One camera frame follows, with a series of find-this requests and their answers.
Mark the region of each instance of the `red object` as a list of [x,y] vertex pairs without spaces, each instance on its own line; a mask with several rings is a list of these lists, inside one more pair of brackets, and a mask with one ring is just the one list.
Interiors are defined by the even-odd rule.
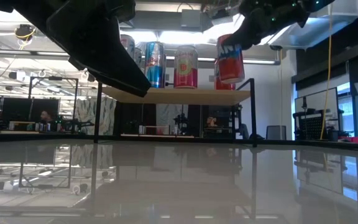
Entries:
[[221,81],[226,84],[239,83],[245,79],[241,45],[222,46],[231,34],[218,38],[218,64]]
[[193,46],[181,46],[175,53],[174,88],[197,88],[198,53]]
[[236,84],[225,84],[221,81],[218,61],[215,62],[215,90],[235,90]]

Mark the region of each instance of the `beverage can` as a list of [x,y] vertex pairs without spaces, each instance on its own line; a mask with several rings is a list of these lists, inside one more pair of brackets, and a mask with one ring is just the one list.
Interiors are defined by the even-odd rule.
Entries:
[[135,58],[135,40],[129,35],[122,34],[121,44],[124,46],[129,56],[131,56],[131,58]]
[[145,53],[145,75],[152,88],[163,88],[164,46],[161,42],[148,42]]
[[193,46],[180,46],[175,53],[174,88],[197,88],[198,53]]
[[236,84],[225,84],[221,81],[218,61],[215,61],[215,90],[235,90]]
[[134,57],[135,63],[139,68],[142,67],[142,50],[135,48],[135,57]]
[[219,37],[217,44],[219,74],[221,81],[225,84],[239,83],[245,79],[241,45],[222,45],[223,41],[230,35],[226,34]]
[[167,55],[164,55],[164,61],[162,65],[162,83],[161,83],[162,88],[165,88],[165,77],[167,76],[166,72],[167,72]]

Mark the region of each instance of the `silver can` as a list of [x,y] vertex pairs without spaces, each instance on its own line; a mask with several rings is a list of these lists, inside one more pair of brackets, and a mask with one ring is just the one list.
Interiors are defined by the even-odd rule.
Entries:
[[131,56],[131,58],[135,58],[135,40],[129,35],[122,34],[121,44],[124,46],[129,56]]
[[135,57],[134,60],[139,68],[142,68],[142,50],[135,48]]

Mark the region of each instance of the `shelf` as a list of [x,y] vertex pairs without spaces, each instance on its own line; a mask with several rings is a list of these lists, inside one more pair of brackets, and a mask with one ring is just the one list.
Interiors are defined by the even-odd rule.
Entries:
[[236,105],[250,97],[250,91],[236,90],[189,90],[151,88],[148,90],[144,98],[141,98],[113,87],[104,87],[103,93],[121,103],[164,103],[218,106]]

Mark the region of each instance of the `can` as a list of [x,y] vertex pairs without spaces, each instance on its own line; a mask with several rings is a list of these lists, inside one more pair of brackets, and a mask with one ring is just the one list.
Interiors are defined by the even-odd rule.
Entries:
[[163,88],[164,46],[161,42],[148,42],[145,53],[145,75],[152,88]]
[[134,57],[135,63],[139,68],[142,67],[142,50],[135,48],[135,57]]
[[219,74],[223,83],[239,83],[245,79],[241,45],[222,46],[222,42],[230,37],[226,34],[218,38]]
[[121,35],[121,44],[124,46],[125,50],[128,52],[129,56],[131,56],[132,59],[135,58],[135,40],[129,36],[122,34]]
[[161,82],[162,88],[165,88],[165,77],[167,76],[166,72],[167,72],[167,55],[164,55],[164,61],[162,64],[162,82]]
[[221,81],[218,61],[215,61],[215,90],[235,90],[236,84],[225,84]]
[[180,46],[175,53],[173,87],[197,88],[198,53],[193,46]]

